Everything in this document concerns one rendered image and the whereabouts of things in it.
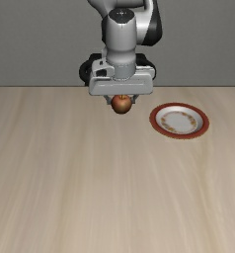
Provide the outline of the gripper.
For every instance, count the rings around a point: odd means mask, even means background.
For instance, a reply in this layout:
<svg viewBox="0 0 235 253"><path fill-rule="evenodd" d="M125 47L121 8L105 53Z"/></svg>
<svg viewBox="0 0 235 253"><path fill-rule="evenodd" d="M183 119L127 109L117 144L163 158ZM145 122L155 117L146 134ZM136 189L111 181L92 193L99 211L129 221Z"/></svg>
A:
<svg viewBox="0 0 235 253"><path fill-rule="evenodd" d="M133 75L128 67L121 68L121 78L116 78L117 68L109 65L105 58L95 60L92 63L92 70L89 81L89 93L92 96L104 96L107 105L112 103L113 97L108 95L133 95L129 96L131 104L135 104L138 95L151 94L153 91L153 78L155 69L150 65L135 64Z"/></svg>

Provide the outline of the red apple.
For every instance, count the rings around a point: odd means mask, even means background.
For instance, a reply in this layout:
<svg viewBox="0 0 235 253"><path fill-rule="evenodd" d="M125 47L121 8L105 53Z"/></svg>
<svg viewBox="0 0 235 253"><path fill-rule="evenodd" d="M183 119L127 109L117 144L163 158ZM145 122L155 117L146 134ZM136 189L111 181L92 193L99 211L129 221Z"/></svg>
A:
<svg viewBox="0 0 235 253"><path fill-rule="evenodd" d="M117 114L126 114L131 109L132 102L127 95L115 95L112 98L111 105Z"/></svg>

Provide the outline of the red-rimmed white plate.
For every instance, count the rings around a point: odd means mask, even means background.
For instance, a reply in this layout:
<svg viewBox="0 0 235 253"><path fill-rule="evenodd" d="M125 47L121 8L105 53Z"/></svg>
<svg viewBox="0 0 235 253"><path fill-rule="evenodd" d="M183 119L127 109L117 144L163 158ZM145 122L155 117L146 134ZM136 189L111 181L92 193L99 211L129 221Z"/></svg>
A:
<svg viewBox="0 0 235 253"><path fill-rule="evenodd" d="M207 115L195 106L184 103L166 103L157 106L149 122L159 133L174 139L194 139L209 128Z"/></svg>

